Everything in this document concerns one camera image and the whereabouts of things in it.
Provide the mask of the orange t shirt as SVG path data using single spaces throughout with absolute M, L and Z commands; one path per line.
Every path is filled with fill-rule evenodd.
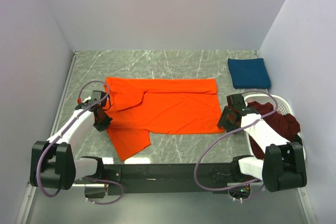
M 218 134 L 215 79 L 106 78 L 112 122 L 108 136 L 121 161 L 151 145 L 150 133 Z

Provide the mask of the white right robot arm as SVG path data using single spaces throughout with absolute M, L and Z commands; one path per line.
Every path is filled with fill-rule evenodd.
M 238 102 L 224 107 L 217 125 L 228 133 L 244 130 L 254 148 L 251 155 L 233 158 L 232 179 L 241 182 L 249 175 L 269 192 L 307 185 L 300 125 L 291 114 L 281 115 L 269 102 Z

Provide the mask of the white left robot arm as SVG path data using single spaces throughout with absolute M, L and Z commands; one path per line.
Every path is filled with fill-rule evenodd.
M 104 179 L 101 158 L 74 159 L 72 146 L 79 142 L 91 127 L 105 131 L 112 118 L 105 111 L 110 102 L 90 98 L 79 103 L 67 123 L 46 141 L 37 141 L 31 149 L 29 182 L 41 190 L 69 189 L 75 180 L 87 176 L 93 183 Z

